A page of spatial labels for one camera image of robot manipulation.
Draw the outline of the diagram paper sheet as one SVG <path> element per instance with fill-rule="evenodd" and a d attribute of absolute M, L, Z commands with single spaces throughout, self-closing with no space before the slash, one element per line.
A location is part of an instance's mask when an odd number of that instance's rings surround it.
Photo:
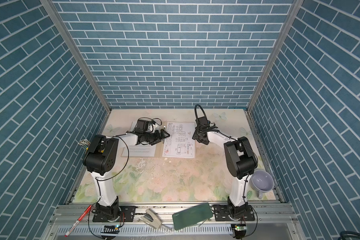
<path fill-rule="evenodd" d="M 195 127 L 193 122 L 168 122 L 166 132 L 170 136 L 164 141 L 163 157 L 195 158 L 196 144 L 192 138 Z"/>

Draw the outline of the beige cardboard folder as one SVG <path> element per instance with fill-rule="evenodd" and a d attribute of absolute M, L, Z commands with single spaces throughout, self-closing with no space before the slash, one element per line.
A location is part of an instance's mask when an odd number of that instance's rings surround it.
<path fill-rule="evenodd" d="M 165 126 L 165 131 L 166 131 L 166 126 L 167 126 L 168 122 L 165 122 L 164 126 Z M 164 146 L 164 141 L 159 142 L 158 144 L 156 144 L 156 151 L 155 151 L 155 155 L 153 157 L 163 157 L 163 146 Z"/>

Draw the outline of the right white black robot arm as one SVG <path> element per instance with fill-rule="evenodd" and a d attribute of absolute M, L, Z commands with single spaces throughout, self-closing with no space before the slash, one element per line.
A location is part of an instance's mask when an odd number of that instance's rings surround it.
<path fill-rule="evenodd" d="M 230 217 L 238 219 L 245 212 L 250 212 L 247 192 L 251 175 L 258 167 L 258 159 L 248 138 L 224 134 L 207 117 L 196 117 L 193 140 L 204 145 L 214 143 L 224 149 L 227 168 L 234 177 L 227 205 Z"/>

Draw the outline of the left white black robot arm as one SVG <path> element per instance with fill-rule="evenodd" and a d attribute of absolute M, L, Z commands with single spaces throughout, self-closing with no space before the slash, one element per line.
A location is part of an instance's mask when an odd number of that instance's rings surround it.
<path fill-rule="evenodd" d="M 118 149 L 125 147 L 127 152 L 131 146 L 151 145 L 170 137 L 165 128 L 158 129 L 162 123 L 157 123 L 157 119 L 140 118 L 132 131 L 113 137 L 96 135 L 91 142 L 81 142 L 80 145 L 87 146 L 86 155 L 83 159 L 83 165 L 96 185 L 96 191 L 99 200 L 95 203 L 96 214 L 103 215 L 109 221 L 115 220 L 120 215 L 119 199 L 114 190 L 111 175 L 116 159 Z"/>

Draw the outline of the printed text paper sheet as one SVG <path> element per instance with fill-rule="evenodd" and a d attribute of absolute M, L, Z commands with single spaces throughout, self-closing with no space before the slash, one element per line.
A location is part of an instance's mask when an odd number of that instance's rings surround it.
<path fill-rule="evenodd" d="M 155 155 L 156 146 L 151 145 L 133 145 L 134 138 L 129 137 L 122 137 L 122 139 L 127 143 L 128 149 L 125 147 L 125 144 L 123 142 L 120 143 L 120 145 L 123 145 L 123 151 L 121 156 L 122 157 L 153 157 Z"/>

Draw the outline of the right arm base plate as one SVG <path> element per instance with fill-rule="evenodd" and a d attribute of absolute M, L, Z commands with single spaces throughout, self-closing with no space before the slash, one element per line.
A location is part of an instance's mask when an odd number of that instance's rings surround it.
<path fill-rule="evenodd" d="M 217 222 L 224 221 L 254 221 L 255 214 L 252 208 L 246 204 L 240 207 L 232 205 L 212 205 L 212 213 Z"/>

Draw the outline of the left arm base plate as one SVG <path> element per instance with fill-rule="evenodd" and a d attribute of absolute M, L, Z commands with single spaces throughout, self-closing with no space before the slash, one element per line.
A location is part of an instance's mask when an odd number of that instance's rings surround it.
<path fill-rule="evenodd" d="M 108 216 L 105 213 L 101 213 L 101 211 L 94 209 L 92 210 L 93 222 L 94 223 L 116 223 L 116 222 L 133 222 L 136 206 L 119 206 L 119 210 L 115 217 Z"/>

